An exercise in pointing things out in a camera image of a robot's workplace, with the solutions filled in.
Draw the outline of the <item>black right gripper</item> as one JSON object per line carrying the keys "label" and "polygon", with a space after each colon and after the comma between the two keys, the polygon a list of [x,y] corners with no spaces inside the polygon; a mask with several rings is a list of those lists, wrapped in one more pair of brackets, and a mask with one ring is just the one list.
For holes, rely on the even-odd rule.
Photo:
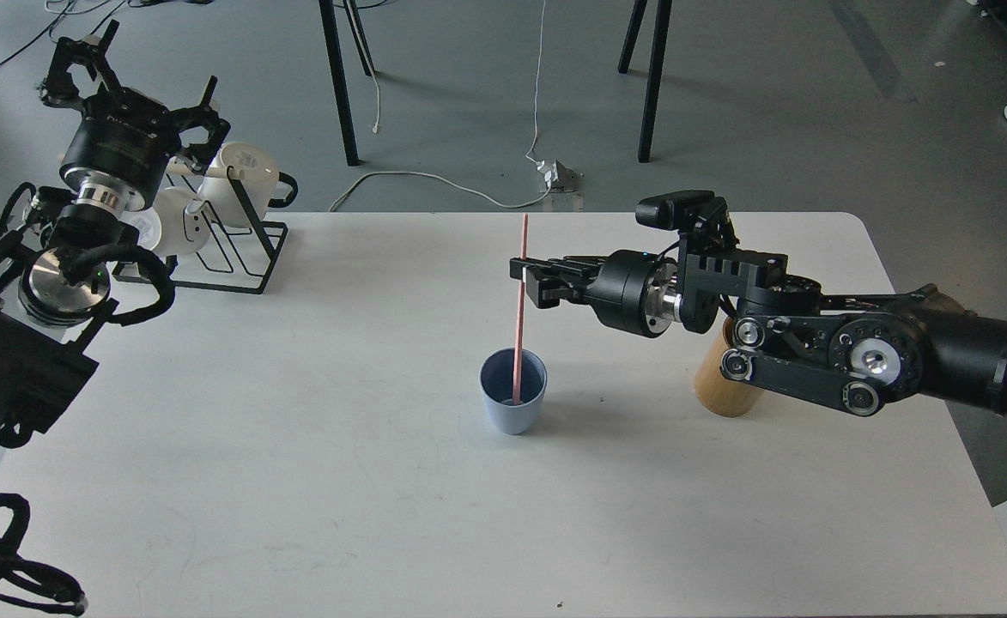
{"label": "black right gripper", "polygon": [[525,279],[525,294],[537,309],[562,302],[590,306],[605,327],[657,337],[671,325],[663,297],[671,261],[648,251],[613,251],[608,257],[508,259],[508,274]]}

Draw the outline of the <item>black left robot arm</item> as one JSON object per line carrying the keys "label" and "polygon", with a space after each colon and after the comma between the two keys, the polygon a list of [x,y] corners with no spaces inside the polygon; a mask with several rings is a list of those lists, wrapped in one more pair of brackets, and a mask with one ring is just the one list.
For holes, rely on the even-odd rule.
{"label": "black left robot arm", "polygon": [[[0,447],[45,433],[96,371],[86,349],[106,324],[141,324],[173,305],[170,269],[141,247],[126,212],[153,207],[170,161],[209,169],[231,125],[210,78],[202,99],[171,110],[123,86],[106,53],[118,31],[61,38],[39,86],[45,106],[81,123],[61,186],[21,184],[0,214]],[[79,617],[87,598],[59,568],[23,558],[31,506],[0,494],[0,602]]]}

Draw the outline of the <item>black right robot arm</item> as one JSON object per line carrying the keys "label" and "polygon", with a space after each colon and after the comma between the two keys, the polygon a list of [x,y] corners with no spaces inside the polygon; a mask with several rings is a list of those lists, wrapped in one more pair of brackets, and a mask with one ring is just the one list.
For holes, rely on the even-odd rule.
{"label": "black right robot arm", "polygon": [[762,251],[645,251],[539,261],[512,258],[538,308],[589,306],[601,324],[657,337],[706,333],[730,312],[718,380],[858,417],[914,395],[1007,417],[1007,320],[968,312],[926,285],[904,294],[828,296]]}

